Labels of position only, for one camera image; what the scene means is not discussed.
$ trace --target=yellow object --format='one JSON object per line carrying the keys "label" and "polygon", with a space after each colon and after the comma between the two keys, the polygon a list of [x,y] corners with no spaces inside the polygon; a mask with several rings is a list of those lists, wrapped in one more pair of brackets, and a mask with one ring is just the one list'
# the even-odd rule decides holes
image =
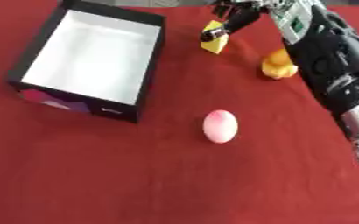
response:
{"label": "yellow object", "polygon": [[298,67],[293,65],[285,49],[273,52],[263,60],[263,73],[272,79],[292,77],[298,72]]}
{"label": "yellow object", "polygon": [[[208,30],[212,30],[218,27],[221,27],[222,23],[219,23],[217,21],[212,20],[206,28],[204,28],[203,31],[208,31]],[[226,46],[226,44],[229,42],[229,35],[225,34],[224,36],[221,36],[219,38],[214,39],[211,42],[201,42],[201,48],[215,53],[215,54],[219,54],[224,46]]]}

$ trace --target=yellow block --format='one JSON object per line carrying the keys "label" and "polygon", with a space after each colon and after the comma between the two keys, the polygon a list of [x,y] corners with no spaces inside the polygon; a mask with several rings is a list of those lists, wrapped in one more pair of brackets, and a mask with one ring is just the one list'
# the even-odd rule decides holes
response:
{"label": "yellow block", "polygon": [[[218,27],[221,27],[222,23],[212,20],[203,31],[212,30]],[[211,42],[201,42],[201,48],[209,52],[219,54],[224,46],[229,42],[229,35],[226,34],[220,38],[216,38]]]}

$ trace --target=red table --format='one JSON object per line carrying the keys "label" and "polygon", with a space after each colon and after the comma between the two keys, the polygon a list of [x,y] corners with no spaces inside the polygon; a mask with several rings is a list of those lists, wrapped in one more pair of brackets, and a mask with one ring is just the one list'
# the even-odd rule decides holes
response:
{"label": "red table", "polygon": [[[0,223],[359,223],[359,164],[299,76],[258,72],[279,47],[269,18],[219,57],[199,48],[208,8],[167,16],[142,122],[19,99],[4,82],[56,1],[0,1]],[[359,8],[336,8],[359,31]],[[236,139],[210,143],[203,116],[227,109]]]}

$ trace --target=open box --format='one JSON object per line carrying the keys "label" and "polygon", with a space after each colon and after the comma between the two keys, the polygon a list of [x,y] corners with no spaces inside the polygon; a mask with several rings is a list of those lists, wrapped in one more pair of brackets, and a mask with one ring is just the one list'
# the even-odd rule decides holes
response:
{"label": "open box", "polygon": [[65,0],[9,71],[27,100],[137,122],[165,38],[165,19]]}

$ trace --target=black box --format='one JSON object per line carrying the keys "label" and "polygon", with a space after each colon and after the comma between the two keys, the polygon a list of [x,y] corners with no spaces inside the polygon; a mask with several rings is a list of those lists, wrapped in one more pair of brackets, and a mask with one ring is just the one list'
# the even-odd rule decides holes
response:
{"label": "black box", "polygon": [[136,123],[165,39],[165,18],[65,0],[8,82],[27,100]]}

